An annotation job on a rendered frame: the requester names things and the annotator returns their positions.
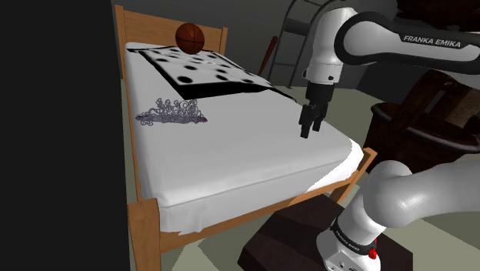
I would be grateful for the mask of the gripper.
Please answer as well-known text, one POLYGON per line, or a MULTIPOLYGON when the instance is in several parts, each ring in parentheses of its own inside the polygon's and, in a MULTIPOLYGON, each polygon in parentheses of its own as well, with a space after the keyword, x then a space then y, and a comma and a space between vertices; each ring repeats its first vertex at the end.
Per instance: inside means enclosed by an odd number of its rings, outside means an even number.
POLYGON ((298 121, 298 124, 301 126, 300 136, 302 138, 308 138, 311 126, 315 132, 320 130, 322 121, 325 118, 325 111, 332 100, 334 87, 334 85, 317 84, 314 82, 308 83, 305 97, 309 100, 309 103, 308 105, 302 106, 298 121))

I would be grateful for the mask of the brown baseball bat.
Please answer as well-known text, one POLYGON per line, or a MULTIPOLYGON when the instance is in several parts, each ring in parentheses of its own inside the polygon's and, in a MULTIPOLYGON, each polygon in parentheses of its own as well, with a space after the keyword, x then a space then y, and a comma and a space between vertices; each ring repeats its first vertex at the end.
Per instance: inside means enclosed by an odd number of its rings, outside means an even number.
POLYGON ((278 42, 278 37, 273 36, 269 45, 268 45, 268 48, 266 50, 265 56, 264 56, 263 61, 261 63, 260 69, 258 71, 258 75, 261 75, 263 73, 263 71, 264 71, 264 69, 265 69, 265 67, 268 63, 269 58, 270 58, 270 56, 272 55, 272 53, 275 49, 275 46, 276 46, 277 42, 278 42))

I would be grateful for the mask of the grey metal ladder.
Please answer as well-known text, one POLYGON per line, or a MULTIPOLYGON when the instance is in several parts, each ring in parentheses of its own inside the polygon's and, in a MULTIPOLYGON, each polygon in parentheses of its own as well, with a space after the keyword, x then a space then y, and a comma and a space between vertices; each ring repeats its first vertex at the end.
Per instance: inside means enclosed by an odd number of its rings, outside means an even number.
POLYGON ((290 0, 280 28, 267 80, 291 88, 317 17, 340 0, 290 0))

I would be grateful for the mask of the wooden bed with white mattress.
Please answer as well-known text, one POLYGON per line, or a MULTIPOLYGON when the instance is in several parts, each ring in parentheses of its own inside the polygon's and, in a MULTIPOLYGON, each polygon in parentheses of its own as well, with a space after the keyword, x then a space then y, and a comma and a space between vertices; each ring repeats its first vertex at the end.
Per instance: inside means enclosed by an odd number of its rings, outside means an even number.
POLYGON ((127 48, 175 46, 180 22, 115 6, 136 200, 128 205, 136 271, 165 271, 162 255, 330 192, 341 202, 375 151, 329 124, 299 138, 299 105, 281 92, 197 99, 205 123, 141 125, 157 99, 183 99, 127 48))

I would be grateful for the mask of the dark wooden round table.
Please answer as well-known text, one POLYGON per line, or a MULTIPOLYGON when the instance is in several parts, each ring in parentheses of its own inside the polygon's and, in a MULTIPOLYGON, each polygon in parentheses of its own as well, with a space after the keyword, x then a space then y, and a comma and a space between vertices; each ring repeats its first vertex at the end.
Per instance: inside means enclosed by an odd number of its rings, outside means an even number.
POLYGON ((385 160, 397 160, 416 173, 467 154, 479 154, 480 117, 472 115, 463 126, 447 121, 472 90, 449 75, 430 70, 400 105, 373 105, 364 147, 377 155, 366 171, 385 160))

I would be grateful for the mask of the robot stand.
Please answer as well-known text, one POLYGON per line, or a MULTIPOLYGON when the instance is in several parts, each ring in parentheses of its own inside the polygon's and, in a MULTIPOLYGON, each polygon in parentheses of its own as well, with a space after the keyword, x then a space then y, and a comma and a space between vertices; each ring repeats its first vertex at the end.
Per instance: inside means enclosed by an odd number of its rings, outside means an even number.
POLYGON ((413 254, 383 235, 366 214, 362 196, 346 208, 316 196, 274 212, 246 243, 238 259, 244 271, 414 271, 413 254), (357 255, 329 229, 334 219, 352 242, 376 245, 377 256, 357 255))

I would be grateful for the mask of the white black-dotted blanket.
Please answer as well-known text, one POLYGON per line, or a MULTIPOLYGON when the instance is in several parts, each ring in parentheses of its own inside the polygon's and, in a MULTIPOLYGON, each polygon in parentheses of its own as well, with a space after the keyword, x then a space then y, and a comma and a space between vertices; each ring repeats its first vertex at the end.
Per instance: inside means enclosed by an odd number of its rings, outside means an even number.
POLYGON ((266 79, 211 50, 190 55, 175 46, 127 48, 141 55, 183 99, 202 99, 271 90, 266 79))

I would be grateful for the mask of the brown basketball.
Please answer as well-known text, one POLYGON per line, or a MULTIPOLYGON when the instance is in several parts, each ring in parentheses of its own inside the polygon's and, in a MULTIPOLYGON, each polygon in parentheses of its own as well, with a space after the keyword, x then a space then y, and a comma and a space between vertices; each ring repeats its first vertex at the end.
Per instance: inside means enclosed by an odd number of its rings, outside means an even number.
POLYGON ((197 25, 184 23, 177 28, 175 41, 184 53, 194 55, 204 48, 205 36, 197 25))

